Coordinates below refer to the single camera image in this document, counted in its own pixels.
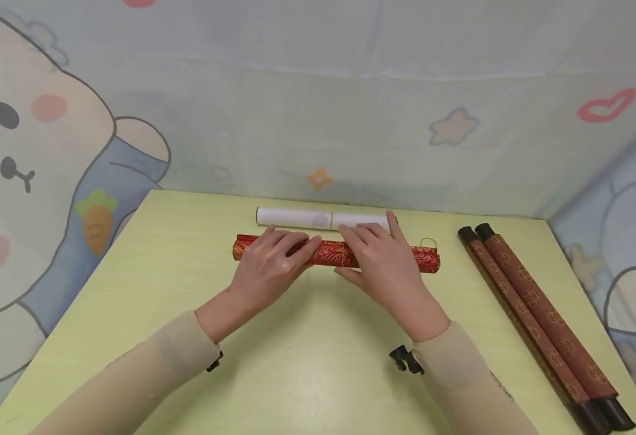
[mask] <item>bunny eye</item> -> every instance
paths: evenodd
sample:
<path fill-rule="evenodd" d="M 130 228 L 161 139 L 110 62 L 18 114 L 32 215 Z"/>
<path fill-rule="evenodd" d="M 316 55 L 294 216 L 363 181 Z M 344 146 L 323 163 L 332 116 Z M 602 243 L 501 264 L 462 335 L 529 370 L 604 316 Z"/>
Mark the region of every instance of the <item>bunny eye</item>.
<path fill-rule="evenodd" d="M 19 124 L 19 116 L 16 109 L 0 101 L 0 125 L 3 128 L 14 129 Z"/>

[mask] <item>left hand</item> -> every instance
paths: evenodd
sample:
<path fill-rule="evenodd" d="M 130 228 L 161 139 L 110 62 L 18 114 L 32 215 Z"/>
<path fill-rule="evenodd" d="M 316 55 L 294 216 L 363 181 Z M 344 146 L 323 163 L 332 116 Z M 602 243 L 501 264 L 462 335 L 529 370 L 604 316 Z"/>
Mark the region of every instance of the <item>left hand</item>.
<path fill-rule="evenodd" d="M 214 343 L 271 306 L 310 267 L 306 262 L 318 249 L 320 236 L 287 257 L 291 248 L 307 238 L 305 233 L 275 230 L 271 225 L 245 249 L 231 285 L 195 310 Z"/>
<path fill-rule="evenodd" d="M 247 303 L 251 311 L 260 312 L 271 306 L 310 267 L 306 262 L 318 249 L 320 236 L 314 236 L 287 257 L 287 252 L 305 239 L 308 234 L 276 230 L 270 225 L 243 252 L 229 292 Z"/>

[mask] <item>hand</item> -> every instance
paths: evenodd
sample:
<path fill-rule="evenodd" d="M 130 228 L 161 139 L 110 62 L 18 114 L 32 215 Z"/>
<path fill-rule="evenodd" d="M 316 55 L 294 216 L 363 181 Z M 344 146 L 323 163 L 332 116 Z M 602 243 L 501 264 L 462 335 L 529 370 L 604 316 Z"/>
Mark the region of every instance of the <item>hand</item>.
<path fill-rule="evenodd" d="M 305 233 L 275 230 L 265 232 L 245 249 L 229 290 L 260 312 L 274 303 L 310 266 L 305 263 L 318 249 L 320 236 L 315 236 L 290 257 L 287 252 L 308 239 Z"/>
<path fill-rule="evenodd" d="M 335 272 L 386 308 L 415 343 L 426 341 L 443 333 L 450 320 L 425 287 L 395 215 L 390 210 L 386 215 L 392 235 L 379 224 L 340 225 L 361 271 L 337 267 Z"/>
<path fill-rule="evenodd" d="M 318 248 L 320 236 L 287 257 L 287 252 L 305 239 L 305 233 L 276 230 L 270 225 L 245 249 L 229 287 L 195 311 L 214 343 L 271 306 L 310 267 L 305 263 Z"/>

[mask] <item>sleeve cuff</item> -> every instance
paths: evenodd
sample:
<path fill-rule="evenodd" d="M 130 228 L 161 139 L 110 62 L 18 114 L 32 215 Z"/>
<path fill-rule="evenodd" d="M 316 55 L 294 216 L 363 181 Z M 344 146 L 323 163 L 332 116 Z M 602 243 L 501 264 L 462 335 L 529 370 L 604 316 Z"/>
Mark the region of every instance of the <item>sleeve cuff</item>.
<path fill-rule="evenodd" d="M 415 343 L 413 356 L 425 375 L 443 390 L 458 390 L 482 376 L 489 376 L 482 354 L 463 327 L 451 322 L 444 333 L 422 343 Z"/>
<path fill-rule="evenodd" d="M 204 332 L 194 311 L 177 316 L 155 335 L 159 343 L 165 343 L 164 351 L 184 378 L 197 376 L 221 357 L 221 348 Z"/>

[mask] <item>wrist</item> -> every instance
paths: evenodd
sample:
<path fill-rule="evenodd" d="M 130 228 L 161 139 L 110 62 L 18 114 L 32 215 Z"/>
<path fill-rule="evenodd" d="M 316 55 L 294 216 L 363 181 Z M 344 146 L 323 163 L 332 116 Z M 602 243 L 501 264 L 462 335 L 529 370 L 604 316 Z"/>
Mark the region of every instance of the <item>wrist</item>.
<path fill-rule="evenodd" d="M 218 344 L 245 325 L 257 312 L 226 288 L 195 310 L 195 316 L 209 339 Z"/>
<path fill-rule="evenodd" d="M 448 315 L 429 292 L 401 305 L 391 315 L 413 343 L 432 340 L 451 325 Z"/>

